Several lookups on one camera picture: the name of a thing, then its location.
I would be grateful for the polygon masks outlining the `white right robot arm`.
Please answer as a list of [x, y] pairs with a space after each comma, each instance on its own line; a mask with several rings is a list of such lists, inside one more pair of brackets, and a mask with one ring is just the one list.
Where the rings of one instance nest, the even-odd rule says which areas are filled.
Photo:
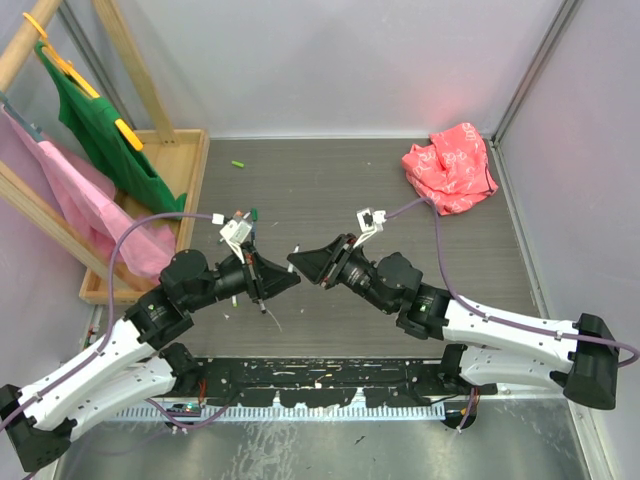
[[559, 391], [593, 409], [616, 406], [619, 349], [596, 315], [549, 320], [489, 308], [424, 283], [399, 252], [369, 260], [352, 235], [288, 260], [312, 284], [343, 285], [395, 316], [406, 334], [447, 342], [438, 379], [449, 393], [506, 383]]

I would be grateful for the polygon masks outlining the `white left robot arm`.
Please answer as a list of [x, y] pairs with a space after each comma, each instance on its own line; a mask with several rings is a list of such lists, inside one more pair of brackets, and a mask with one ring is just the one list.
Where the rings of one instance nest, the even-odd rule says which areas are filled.
[[192, 313], [247, 294], [256, 304], [299, 284], [252, 244], [210, 267], [198, 250], [177, 253], [157, 287], [142, 295], [93, 345], [40, 380], [1, 389], [1, 428], [23, 470], [60, 458], [94, 425], [149, 397], [194, 393], [203, 368], [178, 337]]

